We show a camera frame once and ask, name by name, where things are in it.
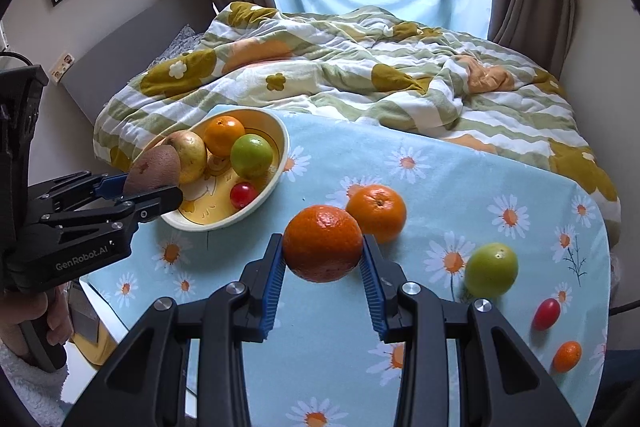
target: yellow bowl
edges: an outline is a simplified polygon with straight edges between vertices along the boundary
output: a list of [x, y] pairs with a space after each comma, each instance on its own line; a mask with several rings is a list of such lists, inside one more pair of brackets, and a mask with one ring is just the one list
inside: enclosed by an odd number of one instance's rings
[[[219, 158], [208, 153], [207, 169], [199, 180], [181, 185], [184, 200], [178, 210], [162, 214], [162, 219], [172, 227], [186, 232], [206, 232], [228, 227], [258, 208], [278, 183], [289, 157], [289, 133], [284, 124], [268, 111], [258, 108], [231, 109], [202, 120], [190, 131], [202, 137], [210, 120], [220, 116], [238, 118], [249, 134], [262, 136], [273, 149], [270, 170], [257, 180], [247, 180], [259, 191], [258, 197], [242, 210], [236, 210], [229, 200], [229, 191], [238, 182], [244, 181], [229, 165], [228, 158]], [[156, 146], [164, 139], [158, 136], [145, 150]]]

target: orange fruit held by gripper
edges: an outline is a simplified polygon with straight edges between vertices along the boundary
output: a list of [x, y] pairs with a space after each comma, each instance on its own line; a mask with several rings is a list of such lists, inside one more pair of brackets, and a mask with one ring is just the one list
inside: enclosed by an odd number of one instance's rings
[[232, 116], [219, 116], [211, 120], [202, 139], [213, 156], [229, 156], [236, 140], [244, 136], [244, 125]]
[[346, 210], [362, 233], [372, 233], [378, 243], [398, 237], [406, 221], [406, 206], [400, 194], [384, 185], [368, 185], [356, 191]]
[[289, 269], [311, 282], [344, 277], [362, 255], [362, 232], [337, 206], [315, 204], [296, 214], [284, 231], [282, 254]]
[[580, 362], [582, 347], [576, 341], [565, 342], [558, 348], [554, 356], [553, 368], [558, 373], [566, 373]]

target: white wall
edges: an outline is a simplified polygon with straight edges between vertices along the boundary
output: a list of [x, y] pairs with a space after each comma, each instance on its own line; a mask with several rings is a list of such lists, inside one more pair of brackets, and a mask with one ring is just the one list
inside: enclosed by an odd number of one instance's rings
[[[52, 6], [51, 0], [13, 0], [2, 20], [12, 50], [48, 71], [63, 52], [81, 57], [156, 1], [62, 0]], [[82, 169], [106, 171], [94, 158], [92, 133], [66, 90], [50, 83], [31, 146], [30, 184]]]
[[[630, 0], [577, 0], [560, 81], [578, 127], [618, 188], [623, 280], [614, 304], [640, 299], [640, 15]], [[613, 317], [609, 348], [640, 347], [640, 309]]]

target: metal screw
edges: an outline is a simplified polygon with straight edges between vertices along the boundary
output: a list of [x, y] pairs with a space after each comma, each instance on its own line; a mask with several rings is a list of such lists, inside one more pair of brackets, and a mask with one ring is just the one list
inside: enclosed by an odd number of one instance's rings
[[226, 285], [226, 292], [231, 293], [231, 295], [240, 295], [244, 293], [246, 286], [241, 282], [230, 282]]
[[171, 297], [161, 297], [154, 302], [154, 308], [159, 312], [164, 312], [173, 305], [174, 302], [171, 300]]
[[420, 285], [417, 282], [406, 282], [402, 285], [402, 291], [407, 295], [417, 295], [420, 293]]
[[478, 299], [476, 302], [474, 302], [474, 308], [479, 312], [488, 312], [491, 311], [492, 306], [491, 302], [489, 302], [487, 299]]

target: floral tablecloth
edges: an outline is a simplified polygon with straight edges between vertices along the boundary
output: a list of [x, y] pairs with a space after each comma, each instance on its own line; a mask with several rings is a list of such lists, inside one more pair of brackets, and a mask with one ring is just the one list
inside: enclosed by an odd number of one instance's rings
[[[214, 112], [225, 110], [218, 106]], [[398, 191], [408, 220], [382, 252], [407, 277], [441, 298], [469, 300], [465, 262], [499, 241], [518, 255], [520, 274], [496, 304], [547, 368], [565, 341], [578, 365], [554, 379], [582, 423], [600, 381], [607, 331], [609, 253], [604, 222], [575, 182], [491, 153], [379, 126], [275, 111], [290, 134], [286, 172], [268, 200], [240, 223], [209, 233], [142, 225], [132, 255], [87, 277], [127, 327], [158, 297], [206, 298], [237, 280], [311, 204], [345, 206], [357, 185]], [[556, 298], [561, 317], [546, 335], [530, 331], [537, 306]], [[274, 330], [244, 345], [252, 424], [256, 427], [392, 425], [402, 344], [385, 345], [371, 328], [357, 271], [327, 284], [287, 272]], [[197, 346], [188, 385], [196, 391]], [[450, 424], [459, 424], [456, 362], [449, 357]]]

